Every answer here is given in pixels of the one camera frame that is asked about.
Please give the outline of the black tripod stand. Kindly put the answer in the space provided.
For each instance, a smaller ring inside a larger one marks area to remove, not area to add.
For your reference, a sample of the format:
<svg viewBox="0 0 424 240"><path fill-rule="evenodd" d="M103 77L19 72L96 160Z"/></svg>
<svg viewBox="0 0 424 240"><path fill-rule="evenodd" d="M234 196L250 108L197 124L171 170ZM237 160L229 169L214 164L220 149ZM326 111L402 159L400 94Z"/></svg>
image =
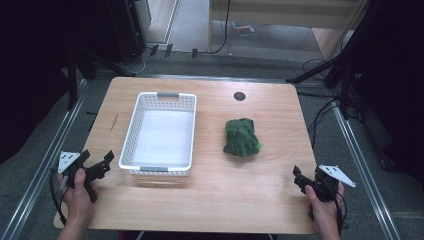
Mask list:
<svg viewBox="0 0 424 240"><path fill-rule="evenodd" d="M327 69L330 69L329 73L324 79L325 86L327 88L334 88L339 81L342 82L341 93L340 93L340 105L339 110L345 120L348 119L348 102L349 102L349 88L351 81L354 78L353 67L350 63L349 54L346 51L340 52L336 57L326 61L325 63L318 65L317 67L309 70L300 76L292 79L288 79L287 83L297 84L303 82Z"/></svg>

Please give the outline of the metal floor rail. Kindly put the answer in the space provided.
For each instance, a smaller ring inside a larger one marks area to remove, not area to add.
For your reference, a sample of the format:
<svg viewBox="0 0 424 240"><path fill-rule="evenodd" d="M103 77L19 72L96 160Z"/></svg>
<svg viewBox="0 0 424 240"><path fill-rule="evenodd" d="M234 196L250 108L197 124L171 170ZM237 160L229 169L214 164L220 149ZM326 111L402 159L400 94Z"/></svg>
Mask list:
<svg viewBox="0 0 424 240"><path fill-rule="evenodd" d="M368 167L366 158L359 146L355 134L348 120L346 120L338 107L334 108L334 114L338 125L345 138L346 144L352 155L356 169L360 175L362 185L368 195L374 215L376 216L379 225L386 240L401 240L401 236L393 221L389 208L375 182L374 177Z"/></svg>
<svg viewBox="0 0 424 240"><path fill-rule="evenodd" d="M7 220L4 232L0 234L0 240L18 239L45 182L49 179L50 168L58 162L61 147L79 113L89 85L90 81L86 79L82 79L78 84L76 103L64 113L61 124L57 128L48 149L43 154L43 157L39 158L39 162L34 167L35 172L31 176L21 199L17 202L13 215Z"/></svg>

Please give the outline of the person's right hand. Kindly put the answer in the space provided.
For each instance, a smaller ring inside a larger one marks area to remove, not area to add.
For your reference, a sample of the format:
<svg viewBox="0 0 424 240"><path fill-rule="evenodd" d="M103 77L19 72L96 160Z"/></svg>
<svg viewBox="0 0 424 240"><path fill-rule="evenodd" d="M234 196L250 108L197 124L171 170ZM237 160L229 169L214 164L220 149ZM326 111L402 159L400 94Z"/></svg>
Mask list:
<svg viewBox="0 0 424 240"><path fill-rule="evenodd" d="M309 207L314 216L313 227L316 232L337 232L338 214L334 202L322 202L316 195L315 190L307 185L305 187L306 196L309 200Z"/></svg>

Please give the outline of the black metal stand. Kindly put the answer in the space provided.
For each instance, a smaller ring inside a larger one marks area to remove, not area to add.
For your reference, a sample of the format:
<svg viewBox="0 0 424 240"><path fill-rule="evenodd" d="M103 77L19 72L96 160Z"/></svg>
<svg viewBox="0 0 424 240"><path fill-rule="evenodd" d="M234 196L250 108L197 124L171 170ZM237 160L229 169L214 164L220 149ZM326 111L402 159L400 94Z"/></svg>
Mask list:
<svg viewBox="0 0 424 240"><path fill-rule="evenodd" d="M76 73L79 70L84 78L93 79L96 70L91 63L91 52L85 48L74 48L68 52L68 93L69 101L67 110L70 111L78 99Z"/></svg>

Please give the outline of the person's left hand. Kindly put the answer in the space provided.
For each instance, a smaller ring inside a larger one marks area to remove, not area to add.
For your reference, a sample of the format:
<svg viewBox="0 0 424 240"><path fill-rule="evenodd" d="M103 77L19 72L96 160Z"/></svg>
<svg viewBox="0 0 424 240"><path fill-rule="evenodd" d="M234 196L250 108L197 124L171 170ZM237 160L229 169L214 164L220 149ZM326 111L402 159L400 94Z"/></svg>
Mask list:
<svg viewBox="0 0 424 240"><path fill-rule="evenodd" d="M64 196L68 208L67 223L87 226L95 211L94 203L85 188L86 171L78 169L74 177L74 187Z"/></svg>

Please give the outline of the black cabinet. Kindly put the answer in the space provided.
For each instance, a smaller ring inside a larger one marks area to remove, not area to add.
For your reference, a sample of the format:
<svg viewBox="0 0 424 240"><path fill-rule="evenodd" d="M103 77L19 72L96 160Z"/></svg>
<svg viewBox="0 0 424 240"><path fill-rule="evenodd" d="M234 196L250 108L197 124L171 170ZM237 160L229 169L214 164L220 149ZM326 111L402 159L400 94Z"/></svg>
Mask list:
<svg viewBox="0 0 424 240"><path fill-rule="evenodd" d="M145 49L145 38L137 15L138 0L106 0L121 62L129 62Z"/></svg>

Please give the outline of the dark curtain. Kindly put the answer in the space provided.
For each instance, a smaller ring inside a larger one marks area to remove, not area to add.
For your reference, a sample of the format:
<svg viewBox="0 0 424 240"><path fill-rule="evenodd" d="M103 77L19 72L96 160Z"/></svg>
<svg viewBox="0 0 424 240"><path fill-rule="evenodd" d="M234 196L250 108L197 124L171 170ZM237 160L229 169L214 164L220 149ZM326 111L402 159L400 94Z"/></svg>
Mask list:
<svg viewBox="0 0 424 240"><path fill-rule="evenodd" d="M0 0L0 164L70 88L62 69L104 15L104 0Z"/></svg>
<svg viewBox="0 0 424 240"><path fill-rule="evenodd" d="M424 0L371 0L353 51L353 87L386 160L424 187Z"/></svg>

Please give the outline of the white plastic basket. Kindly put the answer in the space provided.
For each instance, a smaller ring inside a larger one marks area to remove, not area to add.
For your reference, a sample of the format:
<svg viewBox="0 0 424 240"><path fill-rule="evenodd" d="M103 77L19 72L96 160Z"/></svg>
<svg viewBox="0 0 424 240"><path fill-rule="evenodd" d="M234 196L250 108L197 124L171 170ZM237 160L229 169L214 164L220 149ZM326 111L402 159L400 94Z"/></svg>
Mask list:
<svg viewBox="0 0 424 240"><path fill-rule="evenodd" d="M119 159L132 175L188 176L192 166L197 96L141 92Z"/></svg>

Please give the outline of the book with red cover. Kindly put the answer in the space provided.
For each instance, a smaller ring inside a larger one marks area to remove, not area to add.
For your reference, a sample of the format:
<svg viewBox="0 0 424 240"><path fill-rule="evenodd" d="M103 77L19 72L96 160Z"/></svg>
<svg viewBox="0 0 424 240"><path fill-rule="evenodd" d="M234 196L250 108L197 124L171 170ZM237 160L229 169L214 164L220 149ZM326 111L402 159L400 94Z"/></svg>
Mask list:
<svg viewBox="0 0 424 240"><path fill-rule="evenodd" d="M234 22L234 28L241 37L252 36L256 34L253 26L244 22Z"/></svg>

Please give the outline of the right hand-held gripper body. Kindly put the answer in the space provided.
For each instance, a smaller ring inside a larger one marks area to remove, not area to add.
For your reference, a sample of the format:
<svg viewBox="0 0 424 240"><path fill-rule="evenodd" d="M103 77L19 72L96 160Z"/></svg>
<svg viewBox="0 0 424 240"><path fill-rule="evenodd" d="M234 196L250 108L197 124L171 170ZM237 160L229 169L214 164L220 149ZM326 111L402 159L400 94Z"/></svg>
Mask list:
<svg viewBox="0 0 424 240"><path fill-rule="evenodd" d="M339 182L355 188L352 181L338 166L319 165L315 170L315 193L323 202L333 201L338 193Z"/></svg>

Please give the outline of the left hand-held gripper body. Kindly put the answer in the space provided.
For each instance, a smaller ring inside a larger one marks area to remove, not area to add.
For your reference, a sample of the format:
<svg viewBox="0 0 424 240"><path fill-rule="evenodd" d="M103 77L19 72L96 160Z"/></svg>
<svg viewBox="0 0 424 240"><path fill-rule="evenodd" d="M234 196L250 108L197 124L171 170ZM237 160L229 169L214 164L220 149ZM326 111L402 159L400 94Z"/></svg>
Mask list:
<svg viewBox="0 0 424 240"><path fill-rule="evenodd" d="M81 153L64 152L64 151L62 151L60 153L58 173L63 176L63 180L61 182L60 189L63 189L64 187L70 187L70 188L75 187L74 179L75 179L76 172L79 169L83 169L85 171L85 175L86 175L86 169L87 168L84 166L84 164L83 165L77 164L77 159L79 158L80 154ZM84 187L85 187L85 189L86 189L86 191L87 191L87 193L90 197L90 201L92 203L95 203L96 200L97 200L97 195L92 190L91 182L86 181L86 177L85 177L85 181L84 181Z"/></svg>

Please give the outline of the dark green cloth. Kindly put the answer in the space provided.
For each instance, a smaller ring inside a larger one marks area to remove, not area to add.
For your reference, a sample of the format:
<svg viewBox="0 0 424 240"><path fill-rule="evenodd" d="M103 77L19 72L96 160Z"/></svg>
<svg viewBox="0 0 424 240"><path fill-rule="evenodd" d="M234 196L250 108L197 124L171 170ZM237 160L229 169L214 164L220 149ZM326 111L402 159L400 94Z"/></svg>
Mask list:
<svg viewBox="0 0 424 240"><path fill-rule="evenodd" d="M229 120L225 124L226 145L223 151L241 158L258 154L262 148L249 118Z"/></svg>

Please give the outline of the light wooden furniture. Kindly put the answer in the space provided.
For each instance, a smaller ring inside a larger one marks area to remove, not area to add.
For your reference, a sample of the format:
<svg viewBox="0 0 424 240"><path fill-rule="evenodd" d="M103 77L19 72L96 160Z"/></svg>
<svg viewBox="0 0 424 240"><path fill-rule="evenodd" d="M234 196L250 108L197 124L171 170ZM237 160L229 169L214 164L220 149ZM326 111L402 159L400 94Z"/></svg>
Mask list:
<svg viewBox="0 0 424 240"><path fill-rule="evenodd" d="M338 52L348 31L361 20L370 0L208 0L211 47L212 21L276 24L311 28L324 60Z"/></svg>

